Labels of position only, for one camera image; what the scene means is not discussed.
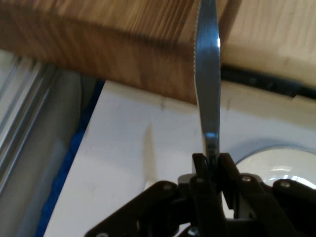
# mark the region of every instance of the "knife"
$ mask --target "knife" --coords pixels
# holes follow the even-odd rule
[[[220,38],[216,0],[201,0],[196,25],[195,88],[200,114],[204,155],[211,173],[219,158]]]

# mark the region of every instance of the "knife blade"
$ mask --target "knife blade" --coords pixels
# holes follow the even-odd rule
[[[216,172],[220,124],[220,38],[216,0],[201,0],[196,25],[195,88],[200,114],[204,155]]]

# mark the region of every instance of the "blue cloth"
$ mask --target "blue cloth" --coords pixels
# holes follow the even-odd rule
[[[83,113],[83,115],[80,118],[78,130],[71,139],[70,147],[68,149],[66,157],[63,161],[63,164],[57,176],[55,177],[52,183],[50,195],[42,208],[41,218],[37,226],[35,237],[43,237],[45,234],[45,230],[47,228],[51,214],[53,213],[53,210],[57,203],[60,192],[64,186],[68,172],[74,161],[79,145],[82,141],[84,132],[89,124],[90,118],[92,116],[94,107],[98,101],[99,95],[102,91],[103,85],[104,85],[104,82],[101,82],[101,81],[98,81],[96,83],[89,105],[86,111]]]

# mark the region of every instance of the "white countertop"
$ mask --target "white countertop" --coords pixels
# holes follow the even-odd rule
[[[222,83],[221,152],[235,161],[269,146],[316,150],[316,104]],[[196,106],[106,82],[45,237],[80,237],[138,195],[177,181],[202,151]]]

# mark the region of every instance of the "wooden board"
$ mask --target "wooden board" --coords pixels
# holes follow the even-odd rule
[[[222,60],[316,86],[316,1],[242,0]]]
[[[239,2],[218,1],[219,15],[225,16],[220,20],[223,40]],[[0,48],[196,103],[193,52],[198,4],[0,0]]]

